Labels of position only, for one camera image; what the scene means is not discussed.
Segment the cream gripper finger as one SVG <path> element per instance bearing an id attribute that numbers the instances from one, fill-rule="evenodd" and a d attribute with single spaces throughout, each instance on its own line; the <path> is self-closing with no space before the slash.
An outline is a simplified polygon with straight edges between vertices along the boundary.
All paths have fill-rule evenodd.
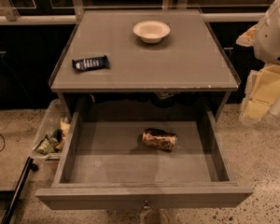
<path id="1" fill-rule="evenodd" d="M 245 86 L 239 120 L 244 125 L 260 122 L 268 113 L 280 113 L 280 65 L 266 64 L 252 70 Z"/>
<path id="2" fill-rule="evenodd" d="M 242 47 L 253 47 L 255 43 L 255 32 L 257 26 L 250 27 L 243 34 L 239 35 L 236 39 L 236 44 Z"/>

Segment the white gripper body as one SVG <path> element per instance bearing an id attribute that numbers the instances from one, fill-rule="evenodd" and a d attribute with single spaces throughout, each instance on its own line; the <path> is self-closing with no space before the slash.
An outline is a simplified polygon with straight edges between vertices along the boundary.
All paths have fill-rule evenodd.
<path id="1" fill-rule="evenodd" d="M 254 53 L 265 63 L 280 64 L 280 0 L 272 3 L 257 24 Z"/>

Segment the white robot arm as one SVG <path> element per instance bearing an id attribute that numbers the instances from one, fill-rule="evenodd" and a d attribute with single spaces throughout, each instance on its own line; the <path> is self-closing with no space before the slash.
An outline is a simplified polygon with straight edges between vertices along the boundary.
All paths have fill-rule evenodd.
<path id="1" fill-rule="evenodd" d="M 280 113 L 280 0 L 275 0 L 259 22 L 240 35 L 236 44 L 252 47 L 264 62 L 258 72 L 251 71 L 241 104 L 240 121 L 253 125 L 267 113 Z"/>

